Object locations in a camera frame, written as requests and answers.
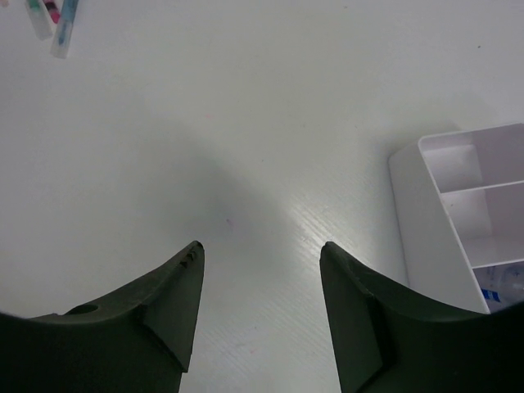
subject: white table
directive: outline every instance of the white table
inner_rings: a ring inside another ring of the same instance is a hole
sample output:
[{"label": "white table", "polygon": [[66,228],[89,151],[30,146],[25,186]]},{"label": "white table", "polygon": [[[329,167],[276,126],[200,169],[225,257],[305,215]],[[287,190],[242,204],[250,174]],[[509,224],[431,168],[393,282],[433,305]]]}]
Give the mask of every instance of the white table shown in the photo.
[{"label": "white table", "polygon": [[405,282],[387,157],[522,120],[518,0],[80,0],[70,57],[0,9],[0,309],[62,313],[192,239],[182,392],[339,391],[334,240]]}]

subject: pink marker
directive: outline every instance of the pink marker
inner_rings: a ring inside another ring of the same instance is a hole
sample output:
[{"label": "pink marker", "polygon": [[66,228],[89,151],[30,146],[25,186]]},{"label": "pink marker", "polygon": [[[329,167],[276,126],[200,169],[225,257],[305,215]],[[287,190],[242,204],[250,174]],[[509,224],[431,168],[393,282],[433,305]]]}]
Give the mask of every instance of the pink marker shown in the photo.
[{"label": "pink marker", "polygon": [[60,19],[60,12],[58,11],[58,7],[55,4],[55,0],[43,0],[43,3],[47,8],[47,12],[49,12],[51,20],[55,23],[58,23]]}]

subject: pen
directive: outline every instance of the pen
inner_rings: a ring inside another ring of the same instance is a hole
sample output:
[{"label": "pen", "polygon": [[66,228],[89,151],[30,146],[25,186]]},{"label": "pen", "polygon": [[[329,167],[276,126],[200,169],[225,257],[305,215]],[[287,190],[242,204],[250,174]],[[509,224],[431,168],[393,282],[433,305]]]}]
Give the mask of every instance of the pen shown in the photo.
[{"label": "pen", "polygon": [[55,22],[55,24],[58,23],[58,20],[60,19],[60,12],[58,12],[58,7],[56,6],[55,0],[43,0],[43,4],[47,8],[47,12],[49,12],[51,20]]},{"label": "pen", "polygon": [[78,4],[79,0],[64,0],[64,4],[62,4],[60,20],[58,21],[51,46],[51,54],[54,57],[60,57],[61,59],[67,57]]},{"label": "pen", "polygon": [[47,20],[43,7],[39,0],[25,0],[25,8],[33,24],[34,32],[40,39],[45,39],[52,36],[51,26]]}]

